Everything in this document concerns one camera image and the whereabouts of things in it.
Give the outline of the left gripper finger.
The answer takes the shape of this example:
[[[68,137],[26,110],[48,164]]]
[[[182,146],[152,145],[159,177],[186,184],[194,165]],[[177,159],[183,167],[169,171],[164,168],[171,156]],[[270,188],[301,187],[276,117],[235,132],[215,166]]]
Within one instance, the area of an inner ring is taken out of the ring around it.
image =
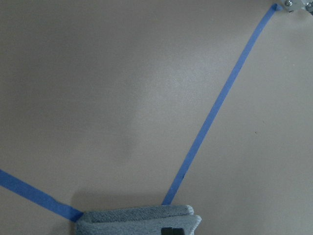
[[[162,228],[161,235],[184,235],[184,229],[172,227]]]

